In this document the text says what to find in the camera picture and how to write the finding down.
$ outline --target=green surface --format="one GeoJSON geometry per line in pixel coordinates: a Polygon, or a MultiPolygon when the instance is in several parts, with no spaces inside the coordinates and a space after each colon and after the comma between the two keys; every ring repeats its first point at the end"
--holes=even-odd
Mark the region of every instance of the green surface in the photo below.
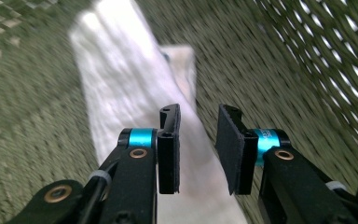
{"type": "MultiPolygon", "coordinates": [[[[62,178],[85,183],[97,166],[67,39],[75,14],[89,2],[62,0],[49,9],[2,2],[6,9],[0,16],[15,15],[21,24],[9,28],[0,22],[0,223],[43,186],[62,178]]],[[[218,104],[237,106],[249,128],[286,130],[307,158],[356,190],[353,129],[324,104],[320,87],[313,88],[310,75],[272,35],[270,18],[253,1],[137,2],[161,44],[195,49],[198,111],[213,141],[218,104]]],[[[351,107],[342,110],[351,113],[351,107]]],[[[260,178],[256,169],[254,189],[260,178]]],[[[254,190],[239,200],[250,221],[260,223],[256,198],[254,190]]]]}

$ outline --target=fabric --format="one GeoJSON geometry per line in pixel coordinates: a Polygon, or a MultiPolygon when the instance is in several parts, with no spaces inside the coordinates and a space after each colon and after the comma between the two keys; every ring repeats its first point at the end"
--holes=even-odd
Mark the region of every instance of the fabric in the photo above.
{"type": "Polygon", "coordinates": [[[133,1],[97,2],[78,17],[70,36],[98,162],[122,129],[158,127],[159,109],[179,104],[180,193],[158,196],[158,222],[246,223],[196,114],[191,49],[163,49],[170,67],[133,1]]]}

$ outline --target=white cloth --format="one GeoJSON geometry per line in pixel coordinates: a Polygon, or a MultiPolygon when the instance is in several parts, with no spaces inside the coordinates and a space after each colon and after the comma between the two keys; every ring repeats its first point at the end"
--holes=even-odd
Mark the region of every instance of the white cloth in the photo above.
{"type": "Polygon", "coordinates": [[[98,162],[122,129],[158,127],[158,111],[180,104],[180,193],[158,196],[158,223],[246,223],[196,114],[193,50],[163,48],[170,67],[131,0],[96,2],[79,15],[70,39],[98,162]]]}

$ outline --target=white towel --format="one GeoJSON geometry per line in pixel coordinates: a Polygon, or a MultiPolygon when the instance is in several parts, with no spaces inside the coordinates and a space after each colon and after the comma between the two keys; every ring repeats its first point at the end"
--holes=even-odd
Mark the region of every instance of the white towel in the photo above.
{"type": "Polygon", "coordinates": [[[131,0],[96,2],[77,18],[70,38],[98,162],[122,129],[158,127],[158,111],[180,104],[180,193],[158,196],[158,223],[246,223],[196,114],[191,47],[162,48],[167,63],[131,0]]]}

